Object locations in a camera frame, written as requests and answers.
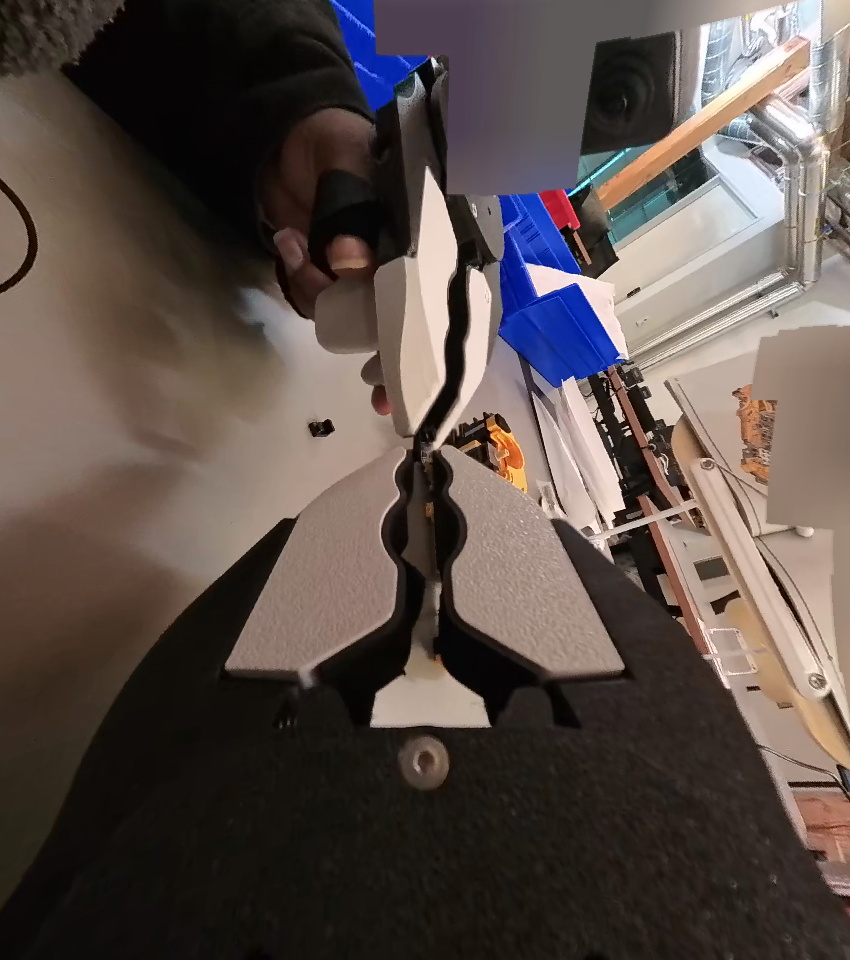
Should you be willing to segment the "white paper sheets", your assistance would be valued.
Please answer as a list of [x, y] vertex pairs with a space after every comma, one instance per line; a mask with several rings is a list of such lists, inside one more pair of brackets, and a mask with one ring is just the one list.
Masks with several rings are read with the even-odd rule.
[[625, 509], [620, 478], [578, 382], [531, 400], [562, 518], [582, 534], [610, 534]]

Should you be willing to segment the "wooden beam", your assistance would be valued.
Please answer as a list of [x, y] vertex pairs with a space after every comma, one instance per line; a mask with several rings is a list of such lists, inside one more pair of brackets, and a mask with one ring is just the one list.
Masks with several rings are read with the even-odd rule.
[[611, 211], [627, 201], [720, 129], [798, 77], [810, 61], [811, 43], [802, 37], [793, 38], [762, 57], [730, 89], [600, 186], [597, 199], [603, 210]]

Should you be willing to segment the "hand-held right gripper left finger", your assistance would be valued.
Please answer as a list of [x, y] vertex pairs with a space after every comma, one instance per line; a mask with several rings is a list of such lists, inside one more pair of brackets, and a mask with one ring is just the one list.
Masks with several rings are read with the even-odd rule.
[[426, 579], [408, 560], [411, 451], [398, 447], [302, 510], [229, 654], [225, 673], [329, 688], [357, 726], [404, 674]]

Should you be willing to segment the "person's left hand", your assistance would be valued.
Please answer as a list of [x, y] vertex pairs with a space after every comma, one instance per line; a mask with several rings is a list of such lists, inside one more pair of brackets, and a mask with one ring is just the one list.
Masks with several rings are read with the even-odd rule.
[[373, 173], [370, 120], [339, 108], [323, 109], [296, 123], [262, 174], [260, 210], [286, 276], [286, 299], [312, 320], [316, 301], [334, 279], [311, 262], [308, 234], [317, 185], [329, 171], [369, 182]]

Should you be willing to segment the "metal ventilation duct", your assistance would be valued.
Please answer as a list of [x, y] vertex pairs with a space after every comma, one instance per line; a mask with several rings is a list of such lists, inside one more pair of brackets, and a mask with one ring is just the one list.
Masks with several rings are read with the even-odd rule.
[[802, 46], [798, 36], [783, 41], [721, 94], [703, 100], [704, 107], [723, 105], [731, 94], [738, 103], [718, 137], [767, 148], [783, 168], [784, 263], [782, 267], [706, 309], [705, 320], [730, 326], [801, 296], [818, 281], [826, 209], [826, 190], [833, 150], [843, 128], [850, 91], [850, 2], [819, 2], [816, 40], [797, 59], [798, 66], [777, 81], [758, 74], [770, 72], [773, 59], [782, 60], [786, 47]]

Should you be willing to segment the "dark fleece jacket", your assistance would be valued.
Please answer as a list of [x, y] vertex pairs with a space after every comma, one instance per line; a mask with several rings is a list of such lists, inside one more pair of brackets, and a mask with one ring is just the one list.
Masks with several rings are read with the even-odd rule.
[[0, 1], [0, 77], [74, 63], [122, 1]]

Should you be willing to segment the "person's left forearm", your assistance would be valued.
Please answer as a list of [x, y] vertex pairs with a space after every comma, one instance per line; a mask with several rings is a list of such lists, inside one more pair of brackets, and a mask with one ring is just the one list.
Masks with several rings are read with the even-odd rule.
[[266, 164], [322, 110], [372, 120], [324, 1], [131, 1], [65, 76], [242, 241], [276, 262]]

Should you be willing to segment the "orange black lego car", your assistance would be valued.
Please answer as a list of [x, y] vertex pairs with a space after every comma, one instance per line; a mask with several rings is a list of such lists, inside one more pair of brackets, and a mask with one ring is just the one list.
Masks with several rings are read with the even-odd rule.
[[501, 414], [484, 413], [461, 423], [448, 444], [528, 494], [524, 453]]

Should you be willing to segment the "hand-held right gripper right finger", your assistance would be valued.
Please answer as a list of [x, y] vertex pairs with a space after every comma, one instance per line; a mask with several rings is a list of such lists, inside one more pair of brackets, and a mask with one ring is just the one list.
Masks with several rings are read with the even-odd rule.
[[558, 531], [525, 493], [451, 446], [432, 458], [440, 582], [434, 651], [504, 722], [532, 692], [547, 726], [578, 726], [565, 685], [616, 681], [625, 665]]

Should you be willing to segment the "white crumpled paper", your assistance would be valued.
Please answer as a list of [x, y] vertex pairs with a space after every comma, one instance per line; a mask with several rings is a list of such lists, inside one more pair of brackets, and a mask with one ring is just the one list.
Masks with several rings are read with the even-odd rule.
[[591, 327], [600, 326], [604, 330], [618, 351], [618, 360], [630, 359], [616, 313], [613, 283], [536, 264], [527, 264], [527, 272], [539, 298], [558, 297], [575, 317]]

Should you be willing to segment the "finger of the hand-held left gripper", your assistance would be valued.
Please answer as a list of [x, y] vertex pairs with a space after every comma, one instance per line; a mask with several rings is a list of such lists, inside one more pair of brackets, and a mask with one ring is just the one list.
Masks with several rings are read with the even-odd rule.
[[451, 432], [439, 396], [448, 384], [446, 341], [451, 329], [449, 293], [458, 267], [458, 245], [446, 198], [425, 169], [416, 252], [383, 264], [374, 276], [379, 356], [395, 432], [402, 438], [431, 430]]
[[450, 287], [446, 379], [430, 412], [430, 441], [437, 449], [451, 435], [479, 390], [501, 323], [499, 266], [458, 269]]

